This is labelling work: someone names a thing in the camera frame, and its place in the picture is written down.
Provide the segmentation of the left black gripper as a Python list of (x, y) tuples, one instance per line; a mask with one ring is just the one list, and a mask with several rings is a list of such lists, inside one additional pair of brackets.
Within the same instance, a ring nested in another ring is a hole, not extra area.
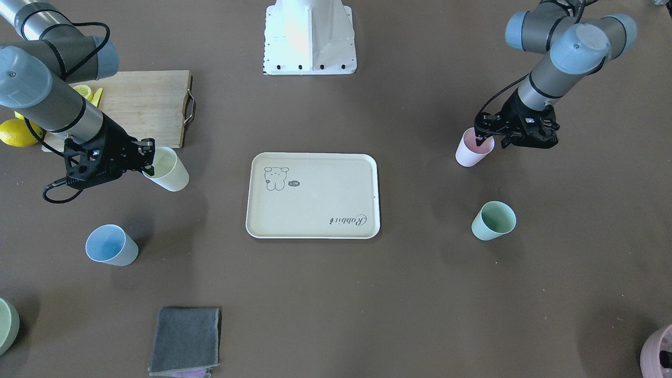
[(537, 111), (529, 108), (518, 97), (511, 97), (501, 111), (490, 115), (481, 112), (475, 118), (475, 146), (478, 148), (491, 136), (502, 136), (501, 147), (510, 144), (521, 148), (550, 149), (559, 143), (559, 124), (552, 105)]

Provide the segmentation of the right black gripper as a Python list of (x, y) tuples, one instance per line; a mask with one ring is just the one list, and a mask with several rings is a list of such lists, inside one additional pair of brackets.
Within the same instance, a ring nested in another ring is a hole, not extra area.
[(128, 170), (153, 177), (154, 151), (153, 138), (139, 141), (104, 115), (101, 130), (90, 141), (78, 144), (65, 139), (66, 184), (84, 190), (117, 180)]

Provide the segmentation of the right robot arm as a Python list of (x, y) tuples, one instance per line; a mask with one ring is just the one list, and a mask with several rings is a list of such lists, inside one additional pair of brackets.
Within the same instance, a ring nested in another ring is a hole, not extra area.
[(48, 2), (2, 1), (2, 17), (22, 37), (2, 44), (1, 103), (64, 141), (65, 177), (79, 191), (127, 171), (154, 174), (154, 140), (129, 136), (70, 84), (117, 74), (110, 37), (87, 36)]

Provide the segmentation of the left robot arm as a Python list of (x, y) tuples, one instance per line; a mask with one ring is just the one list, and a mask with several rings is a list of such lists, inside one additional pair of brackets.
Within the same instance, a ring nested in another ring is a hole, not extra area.
[(625, 14), (582, 19), (579, 1), (541, 1), (533, 10), (509, 20), (506, 42), (543, 55), (529, 74), (514, 82), (516, 90), (496, 114), (480, 110), (475, 117), (475, 143), (501, 136), (501, 146), (549, 149), (559, 139), (554, 105), (583, 77), (626, 52), (638, 35)]

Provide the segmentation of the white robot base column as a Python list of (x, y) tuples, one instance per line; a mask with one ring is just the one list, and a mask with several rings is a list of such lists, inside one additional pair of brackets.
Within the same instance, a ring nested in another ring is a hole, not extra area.
[(266, 8), (266, 75), (346, 75), (358, 67), (351, 7), (341, 1), (276, 1)]

